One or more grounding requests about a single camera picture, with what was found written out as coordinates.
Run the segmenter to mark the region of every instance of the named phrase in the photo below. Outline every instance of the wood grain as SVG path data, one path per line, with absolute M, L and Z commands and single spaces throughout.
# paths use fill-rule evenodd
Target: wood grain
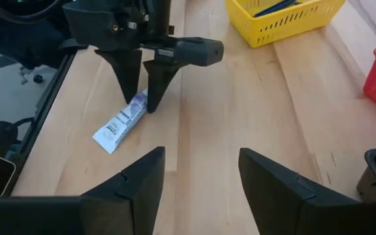
M 177 36 L 223 41 L 223 61 L 183 68 L 156 113 L 109 155 L 91 136 L 125 103 L 109 64 L 81 52 L 14 195 L 78 195 L 165 146 L 155 234 L 258 234 L 238 172 L 242 147 L 358 198 L 364 152 L 376 148 L 376 104 L 362 93 L 376 1 L 350 0 L 327 27 L 257 49 L 230 25 L 222 0 L 174 0 L 171 22 Z M 144 70 L 140 77 L 144 89 Z

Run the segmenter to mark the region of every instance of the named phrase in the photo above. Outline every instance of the white toothpaste tube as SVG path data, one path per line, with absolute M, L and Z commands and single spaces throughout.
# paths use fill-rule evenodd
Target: white toothpaste tube
M 101 127 L 92 138 L 111 154 L 121 144 L 127 133 L 146 113 L 148 90 L 138 93 L 130 104 L 115 115 L 104 127 Z

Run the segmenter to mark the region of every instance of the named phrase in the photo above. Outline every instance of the yellow basket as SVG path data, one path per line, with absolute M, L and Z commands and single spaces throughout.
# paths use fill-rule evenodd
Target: yellow basket
M 226 0 L 228 17 L 253 48 L 325 26 L 346 0 L 298 0 L 301 4 L 254 18 L 280 0 Z

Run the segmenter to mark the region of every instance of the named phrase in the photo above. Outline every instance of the screw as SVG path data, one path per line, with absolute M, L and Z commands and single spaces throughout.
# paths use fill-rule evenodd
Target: screw
M 129 29 L 137 29 L 137 23 L 129 22 L 127 27 L 129 27 Z
M 117 32 L 118 31 L 118 26 L 117 25 L 112 25 L 112 30 L 114 31 L 114 32 Z

